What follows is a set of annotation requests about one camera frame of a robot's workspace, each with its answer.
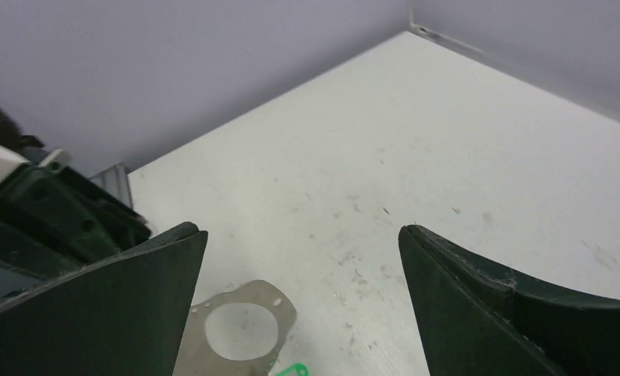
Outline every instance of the circular hole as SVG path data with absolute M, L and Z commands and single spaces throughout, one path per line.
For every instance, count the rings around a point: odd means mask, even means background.
M 91 230 L 93 230 L 93 228 L 96 227 L 96 223 L 93 222 L 92 220 L 85 220 L 84 222 L 82 222 L 82 230 L 89 232 Z
M 209 346 L 225 359 L 264 356 L 278 342 L 278 323 L 268 309 L 250 303 L 221 305 L 204 322 Z
M 42 188 L 38 188 L 36 190 L 34 190 L 33 193 L 31 193 L 31 198 L 34 201 L 42 201 L 47 197 L 47 191 L 43 190 Z

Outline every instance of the bolt hole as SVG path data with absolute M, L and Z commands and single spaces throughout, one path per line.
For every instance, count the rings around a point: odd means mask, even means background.
M 96 223 L 93 222 L 92 220 L 87 219 L 84 222 L 82 222 L 82 230 L 87 233 L 92 231 L 95 227 L 96 227 Z
M 34 192 L 31 194 L 31 198 L 34 199 L 34 201 L 42 201 L 46 197 L 47 197 L 47 191 L 43 190 L 42 188 L 38 188 L 34 190 Z

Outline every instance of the gray wall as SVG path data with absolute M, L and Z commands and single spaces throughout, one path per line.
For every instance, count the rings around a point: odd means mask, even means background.
M 136 168 L 403 30 L 406 4 L 0 0 L 0 105 L 84 173 Z
M 620 121 L 620 0 L 413 1 L 417 24 Z

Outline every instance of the green plastic piece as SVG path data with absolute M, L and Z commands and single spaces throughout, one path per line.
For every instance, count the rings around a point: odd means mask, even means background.
M 296 371 L 296 374 L 290 374 L 291 371 Z M 277 374 L 276 376 L 310 376 L 310 372 L 308 371 L 308 368 L 301 363 L 296 363 L 295 365 L 287 368 L 286 370 L 280 372 L 279 374 Z

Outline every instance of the white table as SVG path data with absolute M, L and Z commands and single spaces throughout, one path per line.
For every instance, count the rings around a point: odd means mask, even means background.
M 255 279 L 293 301 L 274 371 L 428 374 L 410 223 L 620 298 L 620 124 L 409 33 L 129 178 L 160 231 L 209 231 L 195 303 Z

